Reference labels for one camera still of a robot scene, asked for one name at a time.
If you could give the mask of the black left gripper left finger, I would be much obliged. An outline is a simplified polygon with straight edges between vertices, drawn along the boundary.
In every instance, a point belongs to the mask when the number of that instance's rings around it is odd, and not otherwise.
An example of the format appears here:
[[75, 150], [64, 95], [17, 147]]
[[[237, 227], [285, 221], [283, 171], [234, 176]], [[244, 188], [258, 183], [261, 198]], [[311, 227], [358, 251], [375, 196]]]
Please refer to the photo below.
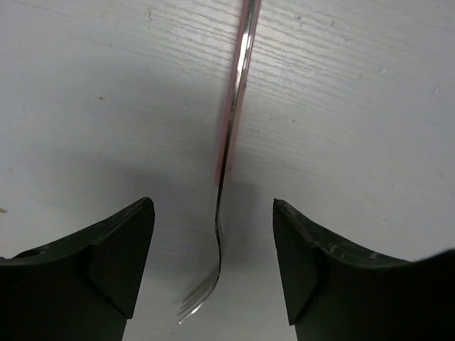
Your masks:
[[144, 197], [66, 237], [1, 259], [2, 340], [121, 340], [154, 231]]

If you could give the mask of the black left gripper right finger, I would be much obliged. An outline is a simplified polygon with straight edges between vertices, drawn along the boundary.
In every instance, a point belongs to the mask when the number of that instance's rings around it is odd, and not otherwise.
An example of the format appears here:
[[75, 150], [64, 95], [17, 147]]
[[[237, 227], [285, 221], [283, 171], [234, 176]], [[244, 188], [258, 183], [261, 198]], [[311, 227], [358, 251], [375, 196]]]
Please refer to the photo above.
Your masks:
[[406, 261], [362, 247], [284, 200], [272, 225], [298, 340], [453, 340], [454, 251]]

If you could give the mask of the pink handled fork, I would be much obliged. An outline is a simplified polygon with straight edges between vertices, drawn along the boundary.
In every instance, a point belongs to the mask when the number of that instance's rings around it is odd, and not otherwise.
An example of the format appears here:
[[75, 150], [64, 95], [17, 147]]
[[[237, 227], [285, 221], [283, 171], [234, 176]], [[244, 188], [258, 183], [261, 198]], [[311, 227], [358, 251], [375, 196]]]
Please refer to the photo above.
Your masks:
[[220, 147], [215, 172], [214, 235], [217, 243], [217, 258], [208, 275], [182, 300], [178, 311], [178, 324], [195, 315], [215, 290], [220, 279], [224, 235], [222, 226], [222, 204], [228, 173], [235, 150], [235, 139], [242, 113], [247, 88], [247, 78], [259, 19], [261, 1], [243, 1], [239, 17], [235, 47], [232, 53], [229, 83], [223, 110], [223, 125], [220, 131]]

